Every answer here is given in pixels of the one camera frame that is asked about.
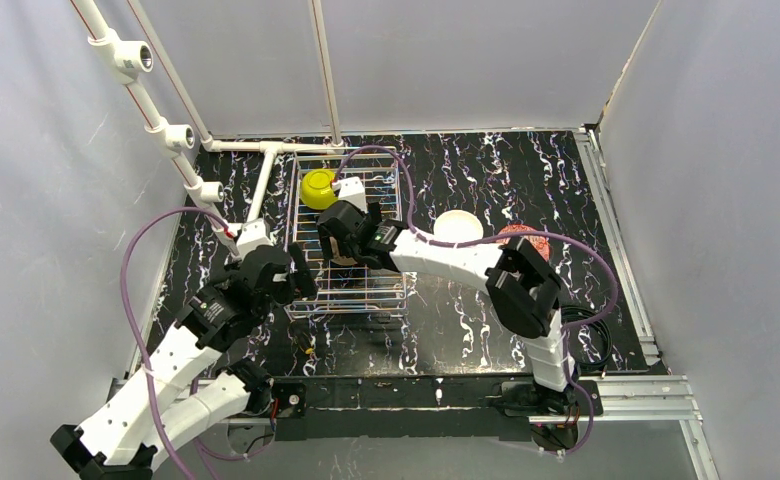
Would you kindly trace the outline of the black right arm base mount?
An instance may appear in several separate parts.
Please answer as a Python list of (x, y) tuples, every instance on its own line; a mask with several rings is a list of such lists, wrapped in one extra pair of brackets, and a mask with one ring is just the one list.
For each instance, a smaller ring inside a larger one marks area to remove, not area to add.
[(597, 383), (579, 381), (578, 385), (554, 391), (533, 381), (507, 381), (495, 385), (483, 403), (505, 417), (526, 418), (537, 447), (564, 456), (582, 442), (579, 423), (604, 414)]

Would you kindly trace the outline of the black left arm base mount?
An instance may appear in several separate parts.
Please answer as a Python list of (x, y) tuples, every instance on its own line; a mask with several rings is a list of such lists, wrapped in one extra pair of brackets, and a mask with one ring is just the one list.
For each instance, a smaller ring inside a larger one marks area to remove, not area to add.
[(302, 383), (275, 383), (252, 397), (248, 407), (227, 423), (227, 439), (238, 457), (250, 458), (270, 446), (283, 424), (306, 413), (306, 387)]

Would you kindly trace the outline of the yellow-green plastic bowl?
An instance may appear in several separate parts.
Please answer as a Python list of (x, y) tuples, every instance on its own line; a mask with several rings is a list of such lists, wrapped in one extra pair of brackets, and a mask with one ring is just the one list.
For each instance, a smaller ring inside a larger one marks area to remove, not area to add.
[(337, 200), (333, 190), (334, 179), (335, 174), (331, 170), (309, 170), (300, 182), (299, 198), (302, 204), (316, 211), (328, 209)]

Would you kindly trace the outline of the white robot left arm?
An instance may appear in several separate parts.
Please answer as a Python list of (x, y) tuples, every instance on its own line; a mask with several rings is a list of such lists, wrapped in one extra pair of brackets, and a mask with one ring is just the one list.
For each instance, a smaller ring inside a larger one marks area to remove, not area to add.
[(211, 275), (179, 311), (149, 363), (96, 413), (63, 424), (50, 443), (81, 479), (150, 479), (170, 452), (214, 423), (267, 402), (274, 381), (240, 360), (207, 387), (180, 394), (277, 308), (315, 296), (314, 276), (297, 244), (260, 245)]

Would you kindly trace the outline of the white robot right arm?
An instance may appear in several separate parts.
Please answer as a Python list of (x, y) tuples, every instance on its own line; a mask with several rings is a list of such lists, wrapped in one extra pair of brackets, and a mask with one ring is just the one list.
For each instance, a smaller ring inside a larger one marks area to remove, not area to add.
[(329, 261), (437, 276), (486, 294), (500, 324), (525, 343), (535, 383), (554, 392), (569, 388), (575, 362), (562, 333), (563, 283), (530, 241), (453, 244), (344, 200), (323, 211), (316, 227)]

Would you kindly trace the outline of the beige ceramic bowl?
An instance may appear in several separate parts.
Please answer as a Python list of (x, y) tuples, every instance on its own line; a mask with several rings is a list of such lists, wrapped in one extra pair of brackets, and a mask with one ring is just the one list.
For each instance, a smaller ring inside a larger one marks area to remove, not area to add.
[(359, 245), (356, 242), (330, 238), (329, 247), (331, 252), (330, 262), (342, 267), (351, 267), (362, 264), (362, 262), (355, 257), (355, 255), (359, 253)]

